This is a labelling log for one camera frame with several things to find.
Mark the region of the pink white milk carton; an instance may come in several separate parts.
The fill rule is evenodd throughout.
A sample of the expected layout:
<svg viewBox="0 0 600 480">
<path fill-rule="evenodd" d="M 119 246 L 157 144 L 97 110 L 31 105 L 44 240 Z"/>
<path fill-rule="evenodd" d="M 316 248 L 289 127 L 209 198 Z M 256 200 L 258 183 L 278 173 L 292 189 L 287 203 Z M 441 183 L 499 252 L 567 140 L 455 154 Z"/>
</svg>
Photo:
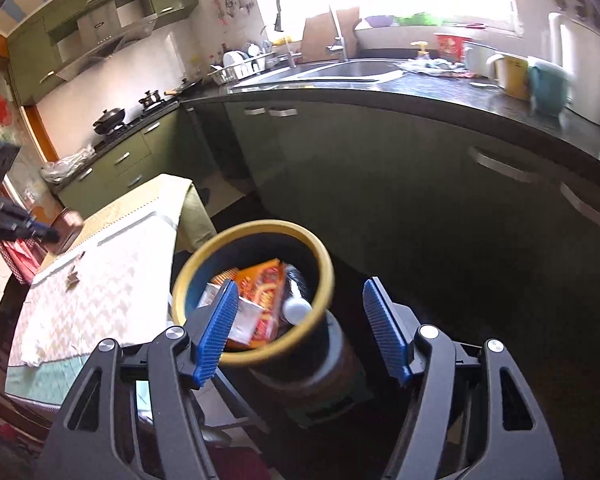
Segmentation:
<svg viewBox="0 0 600 480">
<path fill-rule="evenodd" d="M 198 301 L 197 307 L 210 306 L 219 290 L 219 285 L 208 283 Z M 263 313 L 264 309 L 262 307 L 252 301 L 239 297 L 237 312 L 228 333 L 228 339 L 242 347 L 249 347 Z"/>
</svg>

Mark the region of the orange snack box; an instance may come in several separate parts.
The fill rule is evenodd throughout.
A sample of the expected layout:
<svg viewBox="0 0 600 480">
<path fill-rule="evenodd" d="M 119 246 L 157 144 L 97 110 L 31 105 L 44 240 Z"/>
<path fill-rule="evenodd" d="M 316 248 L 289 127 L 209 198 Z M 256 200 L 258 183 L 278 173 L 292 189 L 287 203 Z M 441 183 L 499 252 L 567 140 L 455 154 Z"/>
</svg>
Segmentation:
<svg viewBox="0 0 600 480">
<path fill-rule="evenodd" d="M 283 263 L 272 259 L 242 270 L 231 268 L 215 275 L 210 283 L 221 286 L 226 280 L 237 285 L 238 298 L 252 301 L 264 309 L 250 346 L 242 347 L 227 339 L 227 348 L 230 351 L 247 351 L 266 346 L 277 337 L 284 286 Z"/>
</svg>

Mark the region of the yellow rimmed blue trash bin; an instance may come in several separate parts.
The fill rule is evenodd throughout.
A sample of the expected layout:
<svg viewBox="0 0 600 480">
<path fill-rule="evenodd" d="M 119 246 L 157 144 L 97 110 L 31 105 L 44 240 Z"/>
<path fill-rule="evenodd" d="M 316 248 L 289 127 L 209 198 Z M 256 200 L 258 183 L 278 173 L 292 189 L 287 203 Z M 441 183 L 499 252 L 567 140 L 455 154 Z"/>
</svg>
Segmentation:
<svg viewBox="0 0 600 480">
<path fill-rule="evenodd" d="M 322 358 L 335 272 L 315 234 L 288 221 L 258 220 L 215 235 L 178 272 L 175 324 L 193 322 L 208 293 L 226 281 L 238 291 L 238 334 L 224 344 L 222 366 L 274 367 L 289 375 Z"/>
</svg>

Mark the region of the green kitchen cabinets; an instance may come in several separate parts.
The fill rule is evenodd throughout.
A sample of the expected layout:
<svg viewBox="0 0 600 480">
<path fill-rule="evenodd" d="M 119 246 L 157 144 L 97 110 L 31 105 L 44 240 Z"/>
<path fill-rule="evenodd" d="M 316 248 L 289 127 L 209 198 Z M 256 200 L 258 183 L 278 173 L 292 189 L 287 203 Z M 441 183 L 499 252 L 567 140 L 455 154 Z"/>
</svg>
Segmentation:
<svg viewBox="0 0 600 480">
<path fill-rule="evenodd" d="M 600 128 L 436 101 L 184 104 L 60 194 L 84 214 L 213 170 L 463 335 L 600 342 Z"/>
</svg>

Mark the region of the steel kitchen sink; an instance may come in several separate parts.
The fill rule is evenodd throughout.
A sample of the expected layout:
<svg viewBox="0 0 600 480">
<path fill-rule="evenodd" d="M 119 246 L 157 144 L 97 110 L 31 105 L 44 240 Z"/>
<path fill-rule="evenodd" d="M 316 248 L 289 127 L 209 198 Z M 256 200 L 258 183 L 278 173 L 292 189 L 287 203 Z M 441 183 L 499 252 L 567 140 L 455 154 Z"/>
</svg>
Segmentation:
<svg viewBox="0 0 600 480">
<path fill-rule="evenodd" d="M 355 58 L 338 63 L 306 64 L 280 68 L 264 75 L 252 76 L 236 84 L 237 88 L 264 86 L 265 84 L 295 84 L 296 82 L 387 82 L 401 78 L 405 70 L 399 60 L 390 58 Z"/>
</svg>

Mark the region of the pink checkered apron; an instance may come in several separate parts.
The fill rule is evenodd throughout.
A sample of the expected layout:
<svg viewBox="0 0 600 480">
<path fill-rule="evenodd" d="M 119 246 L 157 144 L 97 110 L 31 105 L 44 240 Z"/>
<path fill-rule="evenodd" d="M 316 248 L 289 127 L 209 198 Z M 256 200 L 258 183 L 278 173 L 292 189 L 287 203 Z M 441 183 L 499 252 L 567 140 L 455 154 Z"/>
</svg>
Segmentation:
<svg viewBox="0 0 600 480">
<path fill-rule="evenodd" d="M 20 284 L 30 285 L 46 256 L 36 240 L 0 240 L 0 254 Z"/>
</svg>

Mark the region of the plastic bag on counter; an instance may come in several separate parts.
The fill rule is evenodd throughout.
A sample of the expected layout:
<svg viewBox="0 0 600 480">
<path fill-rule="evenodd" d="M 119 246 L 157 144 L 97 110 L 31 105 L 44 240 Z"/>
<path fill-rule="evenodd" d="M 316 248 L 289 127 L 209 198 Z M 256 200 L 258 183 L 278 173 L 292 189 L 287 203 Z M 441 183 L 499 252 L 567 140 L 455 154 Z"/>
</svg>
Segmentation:
<svg viewBox="0 0 600 480">
<path fill-rule="evenodd" d="M 85 166 L 94 155 L 94 146 L 88 144 L 86 148 L 58 159 L 57 162 L 44 162 L 40 175 L 47 183 L 62 183 Z"/>
</svg>

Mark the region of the white round lid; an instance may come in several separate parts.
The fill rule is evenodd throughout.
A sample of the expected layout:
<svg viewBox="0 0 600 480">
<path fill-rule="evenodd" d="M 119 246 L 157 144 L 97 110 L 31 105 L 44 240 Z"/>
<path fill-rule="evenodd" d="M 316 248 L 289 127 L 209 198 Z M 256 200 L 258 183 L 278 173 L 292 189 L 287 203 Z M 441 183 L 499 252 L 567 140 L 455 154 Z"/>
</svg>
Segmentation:
<svg viewBox="0 0 600 480">
<path fill-rule="evenodd" d="M 312 306 L 303 297 L 288 297 L 282 307 L 284 320 L 293 326 L 300 325 L 304 319 L 312 313 Z"/>
</svg>

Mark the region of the stacked plastic stools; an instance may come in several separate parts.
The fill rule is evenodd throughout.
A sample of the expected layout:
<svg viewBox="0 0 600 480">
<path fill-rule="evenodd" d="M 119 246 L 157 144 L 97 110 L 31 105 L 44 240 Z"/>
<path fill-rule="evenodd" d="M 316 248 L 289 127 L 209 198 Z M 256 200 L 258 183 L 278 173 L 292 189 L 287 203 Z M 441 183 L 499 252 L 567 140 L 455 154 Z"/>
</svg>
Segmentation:
<svg viewBox="0 0 600 480">
<path fill-rule="evenodd" d="M 250 373 L 301 428 L 373 399 L 363 365 L 331 313 L 293 352 Z"/>
</svg>

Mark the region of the black wok on stove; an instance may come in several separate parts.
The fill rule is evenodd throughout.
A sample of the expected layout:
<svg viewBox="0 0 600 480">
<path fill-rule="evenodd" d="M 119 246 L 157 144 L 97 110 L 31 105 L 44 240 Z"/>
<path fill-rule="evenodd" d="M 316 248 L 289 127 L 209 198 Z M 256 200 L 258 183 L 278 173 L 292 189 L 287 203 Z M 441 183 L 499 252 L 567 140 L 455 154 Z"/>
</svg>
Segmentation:
<svg viewBox="0 0 600 480">
<path fill-rule="evenodd" d="M 100 136 L 106 136 L 115 128 L 124 124 L 125 109 L 120 107 L 104 110 L 102 116 L 93 122 L 94 131 Z"/>
</svg>

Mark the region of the small black pot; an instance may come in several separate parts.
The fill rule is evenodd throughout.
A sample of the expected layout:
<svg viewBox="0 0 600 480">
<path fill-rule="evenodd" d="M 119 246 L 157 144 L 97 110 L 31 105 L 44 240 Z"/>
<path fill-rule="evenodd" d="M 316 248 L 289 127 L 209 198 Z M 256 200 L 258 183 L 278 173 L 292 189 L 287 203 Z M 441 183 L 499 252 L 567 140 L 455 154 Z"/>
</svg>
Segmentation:
<svg viewBox="0 0 600 480">
<path fill-rule="evenodd" d="M 138 100 L 144 110 L 149 110 L 163 102 L 162 96 L 158 90 L 150 91 L 147 90 L 145 95 Z"/>
</svg>

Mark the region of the steel range hood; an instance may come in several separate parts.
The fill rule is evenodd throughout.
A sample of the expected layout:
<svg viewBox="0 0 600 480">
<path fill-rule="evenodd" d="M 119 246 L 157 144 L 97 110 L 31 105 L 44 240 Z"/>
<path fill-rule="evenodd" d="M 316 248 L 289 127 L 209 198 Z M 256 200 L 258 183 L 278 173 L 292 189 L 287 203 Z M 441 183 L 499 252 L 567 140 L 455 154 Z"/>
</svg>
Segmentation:
<svg viewBox="0 0 600 480">
<path fill-rule="evenodd" d="M 148 0 L 108 0 L 50 32 L 61 64 L 54 75 L 70 81 L 129 44 L 151 35 L 157 21 Z"/>
</svg>

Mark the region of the yellow mug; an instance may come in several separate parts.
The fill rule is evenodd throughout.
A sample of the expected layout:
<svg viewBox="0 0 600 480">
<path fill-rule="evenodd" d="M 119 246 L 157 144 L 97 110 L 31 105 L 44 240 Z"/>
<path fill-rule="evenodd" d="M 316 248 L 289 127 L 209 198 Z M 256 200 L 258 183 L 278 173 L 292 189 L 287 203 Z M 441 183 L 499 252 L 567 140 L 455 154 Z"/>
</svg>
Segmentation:
<svg viewBox="0 0 600 480">
<path fill-rule="evenodd" d="M 488 77 L 511 98 L 529 101 L 528 58 L 498 52 L 486 60 Z"/>
</svg>

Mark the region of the red container on counter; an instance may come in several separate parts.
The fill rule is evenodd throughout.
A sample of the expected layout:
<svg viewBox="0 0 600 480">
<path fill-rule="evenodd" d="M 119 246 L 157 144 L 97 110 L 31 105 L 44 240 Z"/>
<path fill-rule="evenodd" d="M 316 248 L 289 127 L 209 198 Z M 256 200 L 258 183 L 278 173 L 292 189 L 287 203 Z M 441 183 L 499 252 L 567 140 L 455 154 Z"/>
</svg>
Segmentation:
<svg viewBox="0 0 600 480">
<path fill-rule="evenodd" d="M 434 36 L 437 40 L 440 58 L 453 63 L 464 61 L 465 44 L 470 41 L 470 38 L 446 32 L 436 32 Z"/>
</svg>

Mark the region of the teal mug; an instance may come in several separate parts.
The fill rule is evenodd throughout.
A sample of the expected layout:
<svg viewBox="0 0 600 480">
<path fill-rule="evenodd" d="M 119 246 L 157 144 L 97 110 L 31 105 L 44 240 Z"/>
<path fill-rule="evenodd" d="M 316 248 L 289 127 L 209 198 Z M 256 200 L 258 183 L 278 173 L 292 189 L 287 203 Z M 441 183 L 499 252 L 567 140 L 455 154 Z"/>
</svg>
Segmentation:
<svg viewBox="0 0 600 480">
<path fill-rule="evenodd" d="M 569 74 L 552 62 L 530 56 L 528 81 L 532 110 L 542 115 L 558 117 L 568 101 Z"/>
</svg>

